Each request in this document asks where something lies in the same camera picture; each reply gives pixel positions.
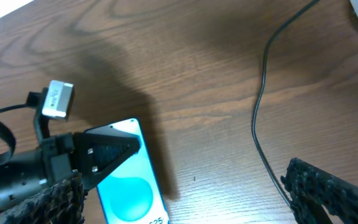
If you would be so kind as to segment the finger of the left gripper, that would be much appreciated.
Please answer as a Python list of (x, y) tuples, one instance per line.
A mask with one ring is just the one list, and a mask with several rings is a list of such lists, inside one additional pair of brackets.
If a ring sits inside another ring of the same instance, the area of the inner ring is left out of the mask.
[(82, 174), (83, 187), (95, 188), (111, 172), (132, 155), (138, 153), (140, 142), (136, 137), (75, 133), (72, 168)]

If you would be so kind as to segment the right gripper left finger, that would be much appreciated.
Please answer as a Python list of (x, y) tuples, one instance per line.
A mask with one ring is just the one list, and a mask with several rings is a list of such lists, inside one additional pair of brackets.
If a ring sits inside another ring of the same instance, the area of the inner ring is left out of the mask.
[(83, 224), (88, 191), (74, 172), (0, 214), (0, 224)]

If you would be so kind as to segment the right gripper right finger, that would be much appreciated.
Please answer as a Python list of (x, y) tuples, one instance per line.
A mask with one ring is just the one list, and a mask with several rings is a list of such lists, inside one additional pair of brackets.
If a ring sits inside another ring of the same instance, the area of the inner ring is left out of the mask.
[(357, 186), (299, 158), (291, 159), (281, 181), (297, 223), (331, 223), (333, 215), (358, 224)]

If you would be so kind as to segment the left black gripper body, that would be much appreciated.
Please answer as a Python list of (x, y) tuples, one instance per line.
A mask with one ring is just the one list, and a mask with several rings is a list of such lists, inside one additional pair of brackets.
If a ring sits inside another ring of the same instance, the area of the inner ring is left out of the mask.
[(48, 89), (44, 88), (38, 95), (35, 109), (34, 128), (39, 142), (41, 162), (44, 168), (47, 184), (52, 186), (57, 182), (68, 179), (72, 173), (70, 153), (74, 151), (72, 133), (51, 136), (48, 128), (49, 117), (42, 114)]

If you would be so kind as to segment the blue Samsung Galaxy smartphone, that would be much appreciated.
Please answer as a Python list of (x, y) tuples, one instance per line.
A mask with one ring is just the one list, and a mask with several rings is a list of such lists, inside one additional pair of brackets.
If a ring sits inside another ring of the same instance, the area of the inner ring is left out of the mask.
[(134, 154), (97, 185), (108, 224), (169, 224), (170, 218), (155, 176), (139, 121), (135, 118), (87, 129), (86, 133), (136, 137)]

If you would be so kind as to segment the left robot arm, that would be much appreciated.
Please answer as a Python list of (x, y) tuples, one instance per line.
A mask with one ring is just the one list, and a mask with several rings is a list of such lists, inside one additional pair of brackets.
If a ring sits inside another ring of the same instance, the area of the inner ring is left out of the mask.
[(42, 114), (47, 88), (30, 92), (26, 106), (35, 109), (34, 128), (39, 146), (16, 154), (16, 139), (0, 122), (0, 139), (8, 151), (0, 154), (0, 213), (25, 199), (81, 174), (84, 189), (95, 188), (124, 161), (137, 153), (140, 142), (134, 135), (108, 136), (90, 133), (67, 133), (51, 136), (49, 117)]

